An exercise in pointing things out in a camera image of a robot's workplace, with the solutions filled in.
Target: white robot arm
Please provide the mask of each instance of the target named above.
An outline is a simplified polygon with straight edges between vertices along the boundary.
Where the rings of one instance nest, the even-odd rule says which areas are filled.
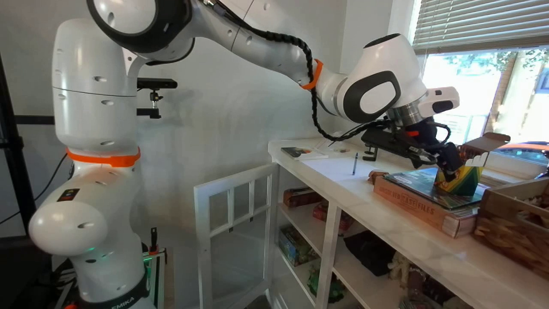
[[[88,7],[95,21],[64,23],[53,52],[55,129],[76,175],[50,194],[29,225],[43,251],[71,258],[81,308],[153,308],[141,241],[129,224],[139,184],[136,95],[143,66],[179,62],[196,38],[213,40],[311,91],[324,138],[342,141],[381,126],[381,136],[410,143],[403,155],[412,146],[438,150],[431,117],[458,107],[453,88],[426,90],[414,50],[398,35],[369,43],[355,71],[340,76],[314,60],[302,40],[259,31],[218,0],[88,0]],[[360,127],[338,138],[324,133],[318,105]],[[429,133],[407,138],[410,127]]]

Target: white shelf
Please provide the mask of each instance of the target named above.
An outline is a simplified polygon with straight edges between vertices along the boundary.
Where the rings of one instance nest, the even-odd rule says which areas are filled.
[[[282,260],[285,261],[287,268],[290,270],[290,273],[294,275],[294,278],[297,280],[297,284],[300,285],[300,289],[304,290],[304,294],[307,296],[311,306],[314,308],[314,302],[316,302],[316,297],[311,294],[309,287],[307,287],[307,280],[309,280],[309,270],[312,266],[319,266],[321,261],[316,260],[316,261],[311,261],[311,263],[306,263],[306,265],[300,265],[300,266],[294,266],[287,256],[278,249],[278,254],[282,256]],[[355,308],[360,308],[359,302],[354,299],[354,296],[350,292],[347,292],[343,296],[343,299],[340,299],[338,302],[335,304],[330,304],[328,306],[330,309],[355,309]]]
[[[314,206],[300,206],[288,210],[280,206],[287,220],[304,236],[304,239],[321,251],[326,224],[312,218]],[[338,241],[333,273],[343,282],[347,290],[360,302],[362,308],[398,308],[402,290],[398,280],[374,277],[360,261],[347,249],[343,239]]]
[[[282,151],[283,146],[306,148],[311,153],[295,160]],[[372,186],[367,182],[371,170],[412,170],[408,160],[379,151],[378,162],[359,160],[357,170],[352,174],[355,153],[362,153],[362,150],[345,143],[333,146],[324,139],[270,143],[270,153],[273,162],[324,196],[330,205],[340,206],[470,306],[487,309],[547,308],[547,280],[472,237],[450,239],[372,193]],[[364,287],[359,282],[348,280],[347,284],[348,287]]]

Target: black cable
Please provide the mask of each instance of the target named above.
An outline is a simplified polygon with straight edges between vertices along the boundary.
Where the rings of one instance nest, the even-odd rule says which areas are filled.
[[[299,47],[304,54],[306,54],[306,60],[307,60],[307,76],[311,81],[314,81],[314,72],[312,72],[312,52],[309,48],[309,45],[306,42],[302,42],[300,38],[290,36],[290,35],[282,35],[282,33],[270,33],[270,31],[261,31],[252,28],[251,24],[247,24],[246,21],[242,21],[235,12],[232,12],[223,2],[215,2],[213,9],[223,16],[225,19],[235,23],[237,26],[249,30],[251,33],[268,40],[268,42],[280,42],[280,43],[290,43],[294,47]],[[311,102],[312,102],[312,124],[314,127],[319,131],[319,134],[330,141],[347,141],[360,133],[364,133],[367,129],[367,126],[357,126],[352,131],[348,131],[343,136],[331,136],[328,134],[321,124],[319,124],[319,117],[318,117],[318,105],[319,105],[319,96],[316,93],[316,88],[311,90]]]
[[[65,158],[67,158],[67,153],[62,157],[62,160],[57,163],[57,167],[55,167],[55,170],[53,170],[53,174],[52,174],[52,177],[50,177],[50,181],[48,181],[48,184],[46,184],[46,187],[34,198],[34,203],[48,191],[48,187],[52,186],[52,182],[53,182],[53,179],[55,179],[55,175],[57,175],[57,172],[59,172],[59,169],[62,167],[62,163],[65,162]],[[7,218],[4,218],[2,222],[0,222],[0,225],[4,225],[4,224],[7,224],[9,220],[12,220],[12,218],[16,218],[17,215],[21,215],[21,211],[17,211],[17,213],[14,213],[14,215],[9,215]]]

